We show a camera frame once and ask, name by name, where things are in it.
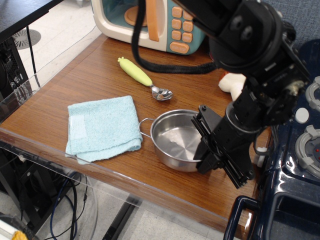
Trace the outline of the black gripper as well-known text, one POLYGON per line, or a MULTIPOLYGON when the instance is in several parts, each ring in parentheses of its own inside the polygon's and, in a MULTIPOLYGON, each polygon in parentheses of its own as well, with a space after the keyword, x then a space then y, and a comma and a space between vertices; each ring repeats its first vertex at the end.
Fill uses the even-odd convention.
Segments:
POLYGON ((233 185, 239 189, 255 178, 249 147, 268 126, 287 122, 293 115, 297 90, 285 88, 276 97, 255 95, 247 87, 236 101, 230 103, 224 117, 206 105, 192 123, 201 134, 194 160, 200 174, 223 168, 233 185))

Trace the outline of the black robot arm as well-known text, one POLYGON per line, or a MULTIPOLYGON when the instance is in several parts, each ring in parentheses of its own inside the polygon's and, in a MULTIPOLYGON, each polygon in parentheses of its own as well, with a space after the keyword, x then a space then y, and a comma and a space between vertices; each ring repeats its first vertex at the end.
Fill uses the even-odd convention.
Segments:
POLYGON ((249 148, 269 126, 286 123, 309 81, 291 43, 295 31, 258 0, 180 0, 209 37, 214 64, 246 80, 220 117, 205 105, 192 122, 201 134, 194 158, 205 174, 224 169, 235 187, 255 177, 249 148))

